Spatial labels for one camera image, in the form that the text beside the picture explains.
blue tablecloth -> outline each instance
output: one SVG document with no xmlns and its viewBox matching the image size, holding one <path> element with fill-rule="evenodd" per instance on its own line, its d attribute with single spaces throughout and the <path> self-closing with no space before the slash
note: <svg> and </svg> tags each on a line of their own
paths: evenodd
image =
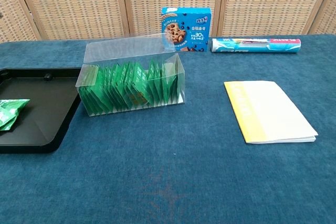
<svg viewBox="0 0 336 224">
<path fill-rule="evenodd" d="M 336 37 L 297 54 L 180 54 L 186 103 L 89 118 L 0 155 L 0 223 L 336 223 Z M 0 68 L 80 67 L 88 41 L 0 44 Z M 223 81 L 276 81 L 319 136 L 247 145 Z"/>
</svg>

clear plastic box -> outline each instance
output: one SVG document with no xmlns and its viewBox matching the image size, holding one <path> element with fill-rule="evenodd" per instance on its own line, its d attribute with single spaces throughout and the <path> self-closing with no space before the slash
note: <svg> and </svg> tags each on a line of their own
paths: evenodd
<svg viewBox="0 0 336 224">
<path fill-rule="evenodd" d="M 76 88 L 89 116 L 184 103 L 185 72 L 162 35 L 87 44 Z"/>
</svg>

white booklet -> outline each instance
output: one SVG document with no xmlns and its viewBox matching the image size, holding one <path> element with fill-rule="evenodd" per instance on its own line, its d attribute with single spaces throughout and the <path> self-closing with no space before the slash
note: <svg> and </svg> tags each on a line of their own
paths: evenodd
<svg viewBox="0 0 336 224">
<path fill-rule="evenodd" d="M 248 144 L 314 142 L 317 132 L 273 81 L 224 82 Z"/>
</svg>

blue felt surface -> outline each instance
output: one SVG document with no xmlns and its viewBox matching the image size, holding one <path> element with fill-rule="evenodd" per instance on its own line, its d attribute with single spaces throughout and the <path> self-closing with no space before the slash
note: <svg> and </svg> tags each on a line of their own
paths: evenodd
<svg viewBox="0 0 336 224">
<path fill-rule="evenodd" d="M 0 155 L 0 223 L 336 223 L 336 37 L 299 37 L 298 54 L 180 53 L 182 105 L 81 104 L 54 153 Z M 79 67 L 85 44 L 0 44 L 0 68 Z M 230 80 L 276 81 L 317 140 L 245 144 Z"/>
</svg>

yellow stripe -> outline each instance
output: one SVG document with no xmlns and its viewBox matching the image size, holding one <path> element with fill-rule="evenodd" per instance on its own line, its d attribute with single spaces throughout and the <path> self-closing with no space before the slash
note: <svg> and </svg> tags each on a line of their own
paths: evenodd
<svg viewBox="0 0 336 224">
<path fill-rule="evenodd" d="M 242 81 L 224 82 L 233 110 L 246 143 L 264 142 L 265 131 L 254 111 Z"/>
</svg>

